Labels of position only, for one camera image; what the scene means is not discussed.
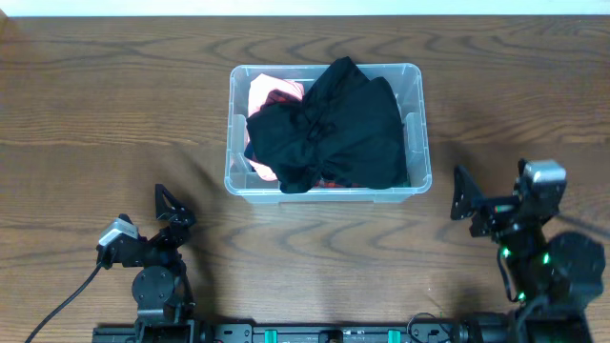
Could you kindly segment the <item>large black garment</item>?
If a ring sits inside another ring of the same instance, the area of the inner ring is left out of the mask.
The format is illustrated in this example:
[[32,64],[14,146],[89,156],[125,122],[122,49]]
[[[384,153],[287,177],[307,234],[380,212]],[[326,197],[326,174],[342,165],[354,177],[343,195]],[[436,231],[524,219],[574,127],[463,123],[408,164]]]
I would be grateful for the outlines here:
[[246,128],[255,156],[284,193],[307,192],[322,176],[384,190],[409,174],[390,84],[367,78],[349,57],[333,62],[299,104],[266,107]]

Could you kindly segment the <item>pink shirt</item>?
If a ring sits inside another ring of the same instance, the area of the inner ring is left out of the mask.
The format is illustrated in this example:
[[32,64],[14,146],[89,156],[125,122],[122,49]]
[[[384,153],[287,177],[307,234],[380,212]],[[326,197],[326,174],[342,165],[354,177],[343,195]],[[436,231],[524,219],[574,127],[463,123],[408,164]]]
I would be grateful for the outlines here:
[[251,117],[256,113],[254,112],[254,105],[251,103],[251,101],[254,100],[263,102],[269,92],[273,90],[285,91],[293,94],[294,96],[302,93],[302,98],[305,94],[304,86],[301,83],[287,79],[280,79],[261,73],[250,83],[247,103],[247,117]]

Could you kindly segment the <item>red navy plaid shirt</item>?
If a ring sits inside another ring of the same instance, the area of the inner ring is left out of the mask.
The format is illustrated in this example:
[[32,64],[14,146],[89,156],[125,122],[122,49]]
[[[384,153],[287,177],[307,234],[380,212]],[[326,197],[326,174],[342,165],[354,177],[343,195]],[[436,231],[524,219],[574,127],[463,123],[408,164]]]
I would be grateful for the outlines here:
[[[299,93],[297,96],[294,96],[293,94],[290,94],[285,91],[273,90],[269,92],[263,102],[252,100],[251,103],[254,105],[254,112],[258,112],[266,107],[275,105],[277,103],[299,104],[301,102],[302,96],[302,93]],[[250,138],[247,138],[244,156],[250,164],[251,170],[255,172],[263,181],[271,182],[277,180],[274,172],[268,166],[261,164],[258,161],[257,157],[255,156],[254,147],[252,145],[252,142],[250,141]],[[330,176],[322,176],[316,181],[315,187],[325,189],[362,188],[362,185],[352,183],[347,179],[332,179]]]

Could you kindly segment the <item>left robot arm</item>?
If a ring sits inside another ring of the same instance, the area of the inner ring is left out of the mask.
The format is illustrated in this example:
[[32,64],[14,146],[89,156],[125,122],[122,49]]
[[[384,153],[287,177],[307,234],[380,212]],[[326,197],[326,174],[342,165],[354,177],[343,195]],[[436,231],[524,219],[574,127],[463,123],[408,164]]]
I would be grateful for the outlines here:
[[97,263],[108,270],[115,264],[138,268],[132,282],[137,303],[136,336],[185,323],[193,315],[194,299],[187,267],[178,249],[191,238],[194,213],[168,189],[154,187],[155,217],[166,227],[152,238],[139,233],[130,218],[121,213],[100,234]]

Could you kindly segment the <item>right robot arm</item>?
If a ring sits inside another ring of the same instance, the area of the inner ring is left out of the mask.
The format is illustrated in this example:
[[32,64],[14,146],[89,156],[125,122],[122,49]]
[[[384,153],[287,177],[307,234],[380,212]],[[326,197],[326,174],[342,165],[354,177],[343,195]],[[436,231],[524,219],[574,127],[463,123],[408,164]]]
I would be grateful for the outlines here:
[[546,239],[543,227],[559,215],[566,170],[554,160],[518,162],[508,196],[487,197],[462,166],[454,169],[450,217],[469,218],[473,237],[498,244],[497,263],[507,313],[476,313],[456,322],[454,342],[589,342],[585,309],[603,292],[604,247],[580,232]]

